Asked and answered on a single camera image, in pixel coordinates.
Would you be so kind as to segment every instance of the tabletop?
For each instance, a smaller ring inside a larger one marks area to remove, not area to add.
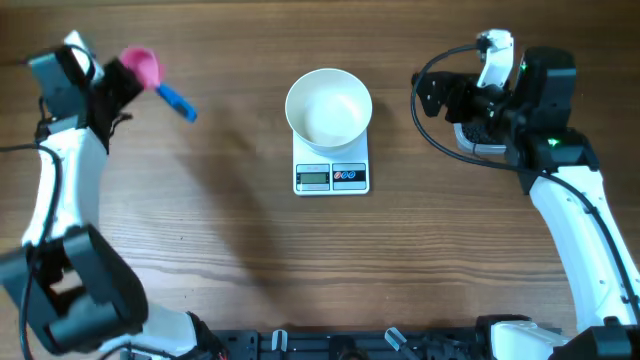
[[[111,140],[100,230],[148,299],[212,329],[424,329],[518,313],[574,335],[562,264],[516,175],[426,143],[411,121],[410,79],[490,28],[512,32],[518,58],[535,45],[572,52],[570,125],[594,146],[637,262],[639,12],[633,0],[0,1],[0,146],[32,141],[39,117],[38,86],[16,59],[73,29],[102,62],[144,45],[199,109],[189,125],[145,93]],[[297,78],[323,67],[354,74],[373,99],[365,196],[292,191],[284,101]],[[438,65],[481,67],[472,54]],[[455,148],[442,116],[423,123]],[[7,252],[31,217],[40,166],[35,153],[0,154],[0,169]],[[4,293],[0,314],[11,324],[0,329],[0,359],[18,358],[18,311]]]

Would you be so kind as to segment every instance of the white bowl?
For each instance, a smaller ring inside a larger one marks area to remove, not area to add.
[[[373,103],[362,81],[339,69],[302,76],[287,94],[285,114],[291,129],[319,151],[344,149],[365,132]]]

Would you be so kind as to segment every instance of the wood grain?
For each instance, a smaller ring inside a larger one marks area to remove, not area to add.
[[[135,120],[118,128],[102,178],[100,226],[150,299],[211,328],[417,329],[523,313],[575,333],[553,241],[515,175],[445,157],[410,119],[411,74],[494,27],[514,33],[518,53],[551,45],[576,56],[571,124],[591,139],[640,258],[637,1],[0,4],[0,145],[31,141],[38,117],[37,85],[13,63],[71,29],[102,61],[129,44],[154,48],[168,82],[200,109],[188,126],[155,96],[129,107]],[[291,191],[284,99],[320,67],[355,74],[372,94],[367,196]],[[467,55],[441,68],[480,65]],[[444,120],[424,122],[455,146]],[[5,252],[30,219],[39,164],[35,154],[1,154],[0,169]],[[10,324],[0,327],[0,359],[18,358],[17,310],[5,295],[0,314]]]

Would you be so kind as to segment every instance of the blue object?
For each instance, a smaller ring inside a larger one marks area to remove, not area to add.
[[[160,86],[156,88],[156,93],[160,95],[160,97],[163,98],[175,111],[184,116],[188,122],[193,123],[196,121],[196,118],[198,117],[196,109],[182,96],[178,95],[177,92],[173,91],[173,89],[168,85],[164,83],[160,84]]]

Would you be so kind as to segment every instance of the wooden surface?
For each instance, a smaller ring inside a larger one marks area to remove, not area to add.
[[[101,231],[154,302],[214,329],[417,329],[523,313],[574,334],[560,260],[516,176],[447,158],[410,119],[411,74],[492,27],[513,32],[518,54],[551,45],[576,56],[571,125],[591,139],[640,259],[637,1],[138,3],[0,1],[0,145],[31,141],[38,119],[36,82],[11,61],[71,29],[93,40],[102,61],[128,44],[157,51],[168,82],[200,109],[198,122],[141,96],[129,107],[135,120],[112,139],[100,193]],[[353,73],[373,97],[367,196],[291,190],[284,100],[320,67]],[[465,55],[440,68],[481,65]],[[455,146],[443,119],[425,124]],[[0,169],[6,252],[30,219],[39,161],[1,154]],[[3,294],[2,359],[19,357],[17,313]]]

